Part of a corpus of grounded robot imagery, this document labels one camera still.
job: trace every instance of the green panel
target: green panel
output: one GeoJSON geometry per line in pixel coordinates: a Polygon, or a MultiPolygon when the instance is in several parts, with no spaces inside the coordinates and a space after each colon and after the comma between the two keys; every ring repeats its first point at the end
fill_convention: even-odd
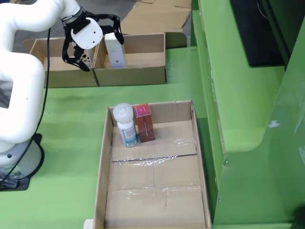
{"type": "Polygon", "coordinates": [[[206,47],[205,33],[201,23],[201,17],[198,10],[193,10],[193,24],[195,37],[198,47],[200,67],[202,71],[203,92],[206,103],[206,110],[208,116],[209,132],[204,136],[209,136],[209,144],[211,150],[205,151],[204,157],[207,169],[207,185],[209,188],[210,207],[212,217],[217,202],[217,190],[222,172],[222,164],[224,160],[223,150],[221,146],[217,115],[213,97],[212,80],[211,80],[211,67],[209,65],[209,55],[206,47]]]}
{"type": "Polygon", "coordinates": [[[242,225],[213,225],[213,229],[290,229],[290,223],[283,224],[242,224],[242,225]]]}
{"type": "Polygon", "coordinates": [[[44,164],[27,191],[1,193],[1,228],[81,229],[93,218],[107,106],[193,99],[199,131],[206,132],[197,49],[166,55],[167,84],[49,90],[39,128],[44,164]]]}
{"type": "Polygon", "coordinates": [[[286,70],[271,120],[279,128],[266,131],[269,166],[287,216],[305,206],[305,20],[286,70]]]}
{"type": "Polygon", "coordinates": [[[214,92],[226,152],[261,143],[283,67],[249,66],[229,0],[201,0],[214,92]]]}
{"type": "Polygon", "coordinates": [[[305,21],[261,145],[226,154],[214,223],[289,222],[305,205],[305,21]]]}

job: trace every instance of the green table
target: green table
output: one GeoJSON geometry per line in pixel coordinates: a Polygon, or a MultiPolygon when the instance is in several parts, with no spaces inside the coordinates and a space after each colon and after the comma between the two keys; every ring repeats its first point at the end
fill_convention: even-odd
{"type": "Polygon", "coordinates": [[[45,161],[28,190],[0,193],[0,228],[82,229],[93,218],[107,106],[193,99],[206,118],[197,48],[167,50],[166,59],[167,84],[49,90],[38,131],[45,161]]]}

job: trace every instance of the small red box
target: small red box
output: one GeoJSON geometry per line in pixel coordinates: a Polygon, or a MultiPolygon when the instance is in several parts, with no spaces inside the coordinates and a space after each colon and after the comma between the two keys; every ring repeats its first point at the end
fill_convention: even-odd
{"type": "Polygon", "coordinates": [[[155,140],[153,132],[152,112],[148,104],[133,107],[137,119],[141,142],[155,140]]]}

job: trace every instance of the white bottle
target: white bottle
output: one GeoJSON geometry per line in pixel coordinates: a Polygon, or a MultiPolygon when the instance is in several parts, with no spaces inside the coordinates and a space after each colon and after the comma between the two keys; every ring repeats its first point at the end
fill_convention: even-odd
{"type": "Polygon", "coordinates": [[[113,109],[114,119],[118,122],[123,145],[134,147],[137,142],[137,132],[133,121],[133,109],[129,104],[118,104],[113,109]]]}

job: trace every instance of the open cardboard box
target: open cardboard box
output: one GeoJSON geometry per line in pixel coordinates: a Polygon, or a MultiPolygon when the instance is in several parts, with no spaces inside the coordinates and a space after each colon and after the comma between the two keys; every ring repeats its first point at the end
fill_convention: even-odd
{"type": "Polygon", "coordinates": [[[107,109],[94,229],[210,229],[192,101],[149,104],[156,140],[122,145],[107,109]]]}
{"type": "Polygon", "coordinates": [[[105,41],[97,48],[93,69],[100,86],[166,83],[165,33],[124,36],[126,69],[112,69],[105,41]]]}
{"type": "MultiPolygon", "coordinates": [[[[111,68],[105,41],[92,49],[90,72],[64,63],[62,47],[64,38],[50,38],[49,87],[93,87],[109,85],[136,85],[165,83],[165,48],[186,47],[186,36],[180,32],[125,36],[128,69],[111,68]]],[[[25,40],[26,50],[36,56],[47,70],[47,39],[25,40]]],[[[70,44],[68,54],[73,57],[70,44]]]]}
{"type": "MultiPolygon", "coordinates": [[[[62,60],[62,47],[65,38],[50,38],[50,77],[49,87],[96,87],[95,76],[90,72],[84,72],[76,66],[65,63],[62,60]]],[[[47,39],[35,39],[24,41],[24,47],[30,54],[36,56],[47,71],[47,39]]],[[[72,43],[68,48],[70,57],[74,56],[72,43]]]]}

